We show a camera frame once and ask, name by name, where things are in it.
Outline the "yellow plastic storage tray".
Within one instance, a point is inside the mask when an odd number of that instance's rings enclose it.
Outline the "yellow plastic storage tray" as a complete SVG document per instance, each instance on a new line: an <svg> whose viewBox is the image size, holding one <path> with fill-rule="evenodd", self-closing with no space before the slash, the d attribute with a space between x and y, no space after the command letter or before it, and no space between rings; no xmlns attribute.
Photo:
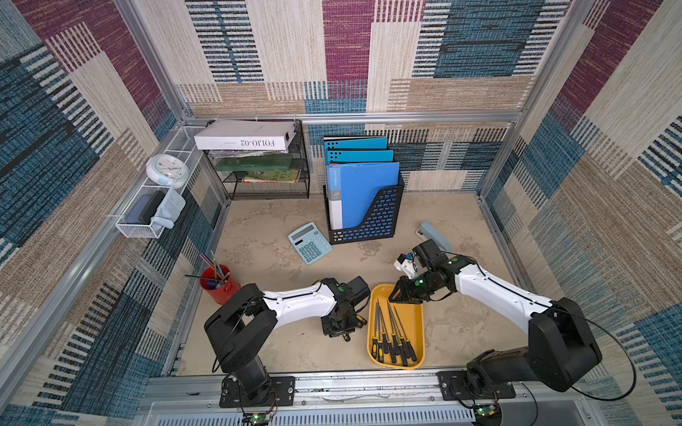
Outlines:
<svg viewBox="0 0 682 426"><path fill-rule="evenodd" d="M371 291L368 354L380 367L416 369L426 358L424 308L391 303L393 289L393 285L380 284Z"/></svg>

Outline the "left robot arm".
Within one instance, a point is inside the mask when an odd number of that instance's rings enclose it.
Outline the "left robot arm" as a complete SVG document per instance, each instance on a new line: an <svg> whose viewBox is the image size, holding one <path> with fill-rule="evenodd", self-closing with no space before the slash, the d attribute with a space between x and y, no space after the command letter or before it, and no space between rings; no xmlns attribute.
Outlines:
<svg viewBox="0 0 682 426"><path fill-rule="evenodd" d="M348 283L332 278L309 287L263 291L255 284L241 288L206 323L204 331L215 353L213 368L227 377L220 389L221 408L292 406L295 378L273 378L259 351L277 329L294 322L318 318L325 337L342 337L367 325L360 316L369 301L368 284L361 277Z"/></svg>

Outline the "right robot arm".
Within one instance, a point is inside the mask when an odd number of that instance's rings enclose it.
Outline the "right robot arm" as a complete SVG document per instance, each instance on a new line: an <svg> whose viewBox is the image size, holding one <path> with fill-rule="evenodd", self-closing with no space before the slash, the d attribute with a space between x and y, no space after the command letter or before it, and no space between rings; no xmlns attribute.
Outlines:
<svg viewBox="0 0 682 426"><path fill-rule="evenodd" d="M527 335L527 345L488 350L466 365L465 385L481 396L509 382L540 382L565 392L602 361L587 319L577 303L552 300L503 280L472 257L447 253L427 240L401 254L394 263L401 272L389 296L394 304L421 305L447 289L483 303Z"/></svg>

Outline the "black mesh file holder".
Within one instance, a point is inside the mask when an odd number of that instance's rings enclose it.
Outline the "black mesh file holder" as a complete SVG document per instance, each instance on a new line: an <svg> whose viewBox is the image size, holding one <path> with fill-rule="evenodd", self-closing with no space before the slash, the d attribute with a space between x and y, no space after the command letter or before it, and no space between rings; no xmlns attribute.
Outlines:
<svg viewBox="0 0 682 426"><path fill-rule="evenodd" d="M397 186L385 187L378 191L360 225L353 228L332 230L327 190L326 186L323 186L330 244L376 241L394 237L404 188L402 175L399 175Z"/></svg>

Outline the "grey blue stapler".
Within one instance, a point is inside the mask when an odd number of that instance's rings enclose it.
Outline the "grey blue stapler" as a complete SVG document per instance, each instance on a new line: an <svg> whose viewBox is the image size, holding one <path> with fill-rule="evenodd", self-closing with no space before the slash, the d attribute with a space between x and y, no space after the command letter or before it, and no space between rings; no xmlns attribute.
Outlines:
<svg viewBox="0 0 682 426"><path fill-rule="evenodd" d="M453 251L453 246L448 239L428 221L421 223L416 234L423 241L433 240L433 242L443 251Z"/></svg>

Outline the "light blue calculator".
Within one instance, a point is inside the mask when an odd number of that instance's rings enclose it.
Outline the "light blue calculator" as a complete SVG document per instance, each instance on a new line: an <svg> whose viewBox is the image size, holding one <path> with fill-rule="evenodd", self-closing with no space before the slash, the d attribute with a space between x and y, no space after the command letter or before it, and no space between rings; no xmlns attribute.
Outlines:
<svg viewBox="0 0 682 426"><path fill-rule="evenodd" d="M303 225L289 236L293 248L310 266L332 252L332 246L314 222Z"/></svg>

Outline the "teal folder middle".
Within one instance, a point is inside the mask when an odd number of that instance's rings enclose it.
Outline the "teal folder middle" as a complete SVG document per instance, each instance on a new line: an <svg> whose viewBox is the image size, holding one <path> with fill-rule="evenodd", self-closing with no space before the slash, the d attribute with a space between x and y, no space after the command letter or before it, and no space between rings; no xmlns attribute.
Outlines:
<svg viewBox="0 0 682 426"><path fill-rule="evenodd" d="M394 151L392 150L351 150L332 149L325 154L325 164L341 163L392 163Z"/></svg>

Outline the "teal folder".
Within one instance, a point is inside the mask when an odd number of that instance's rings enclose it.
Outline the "teal folder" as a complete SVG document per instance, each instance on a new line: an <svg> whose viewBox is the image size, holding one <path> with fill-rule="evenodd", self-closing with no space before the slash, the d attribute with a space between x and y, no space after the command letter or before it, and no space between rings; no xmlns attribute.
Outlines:
<svg viewBox="0 0 682 426"><path fill-rule="evenodd" d="M325 154L325 164L341 163L392 163L394 151L392 150L351 150L332 149Z"/></svg>
<svg viewBox="0 0 682 426"><path fill-rule="evenodd" d="M324 149L329 150L385 150L388 146L387 137L380 138L337 138L326 137L323 140Z"/></svg>

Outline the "green book on shelf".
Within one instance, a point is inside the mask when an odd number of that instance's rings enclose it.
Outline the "green book on shelf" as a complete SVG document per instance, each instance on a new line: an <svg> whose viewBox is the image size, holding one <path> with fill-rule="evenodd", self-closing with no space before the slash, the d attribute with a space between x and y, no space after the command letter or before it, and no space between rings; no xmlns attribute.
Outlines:
<svg viewBox="0 0 682 426"><path fill-rule="evenodd" d="M217 171L249 172L287 170L293 161L290 154L267 154L261 156L229 157L219 159L215 164Z"/></svg>

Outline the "teal folder back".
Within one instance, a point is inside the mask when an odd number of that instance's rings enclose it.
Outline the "teal folder back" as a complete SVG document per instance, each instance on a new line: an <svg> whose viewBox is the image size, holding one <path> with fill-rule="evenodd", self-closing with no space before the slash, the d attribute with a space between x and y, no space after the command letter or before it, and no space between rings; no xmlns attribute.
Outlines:
<svg viewBox="0 0 682 426"><path fill-rule="evenodd" d="M337 138L326 137L323 140L324 149L329 150L385 150L388 146L387 137L380 138Z"/></svg>

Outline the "light blue cloth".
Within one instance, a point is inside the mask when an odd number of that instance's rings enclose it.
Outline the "light blue cloth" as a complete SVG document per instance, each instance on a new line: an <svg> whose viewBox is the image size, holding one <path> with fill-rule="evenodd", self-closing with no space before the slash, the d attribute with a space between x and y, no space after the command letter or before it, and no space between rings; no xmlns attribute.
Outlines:
<svg viewBox="0 0 682 426"><path fill-rule="evenodd" d="M152 216L150 226L155 232L163 229L172 229L178 220L180 213L186 206L186 200L173 188L171 188L159 207Z"/></svg>

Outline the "dark object in basket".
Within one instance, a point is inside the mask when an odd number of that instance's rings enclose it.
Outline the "dark object in basket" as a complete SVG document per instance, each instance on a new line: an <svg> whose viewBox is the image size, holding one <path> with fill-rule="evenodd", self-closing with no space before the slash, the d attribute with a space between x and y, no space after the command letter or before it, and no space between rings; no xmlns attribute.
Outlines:
<svg viewBox="0 0 682 426"><path fill-rule="evenodd" d="M164 197L165 193L163 191L142 195L125 218L125 223L132 225L149 225L151 223L151 218L156 214Z"/></svg>

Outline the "white round clock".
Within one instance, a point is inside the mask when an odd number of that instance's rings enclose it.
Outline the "white round clock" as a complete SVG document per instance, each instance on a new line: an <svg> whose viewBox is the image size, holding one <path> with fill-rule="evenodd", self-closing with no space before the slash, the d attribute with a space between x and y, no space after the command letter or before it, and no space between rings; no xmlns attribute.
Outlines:
<svg viewBox="0 0 682 426"><path fill-rule="evenodd" d="M158 154L147 161L147 177L159 186L175 189L186 184L190 177L188 165L170 154Z"/></svg>

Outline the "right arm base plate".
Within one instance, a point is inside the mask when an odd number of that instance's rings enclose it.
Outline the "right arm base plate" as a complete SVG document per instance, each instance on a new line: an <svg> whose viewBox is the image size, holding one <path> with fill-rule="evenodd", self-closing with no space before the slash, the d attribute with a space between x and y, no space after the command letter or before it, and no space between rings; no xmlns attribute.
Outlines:
<svg viewBox="0 0 682 426"><path fill-rule="evenodd" d="M465 370L442 370L436 373L442 399L445 401L484 399L514 399L516 392L510 383L477 385L469 382Z"/></svg>

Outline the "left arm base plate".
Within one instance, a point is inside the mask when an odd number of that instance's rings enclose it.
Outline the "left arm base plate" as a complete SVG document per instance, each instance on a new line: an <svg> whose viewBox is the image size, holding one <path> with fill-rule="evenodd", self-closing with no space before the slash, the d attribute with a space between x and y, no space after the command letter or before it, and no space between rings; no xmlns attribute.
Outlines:
<svg viewBox="0 0 682 426"><path fill-rule="evenodd" d="M221 383L220 408L281 408L292 406L296 392L294 376L271 376L254 390L246 389L232 376Z"/></svg>

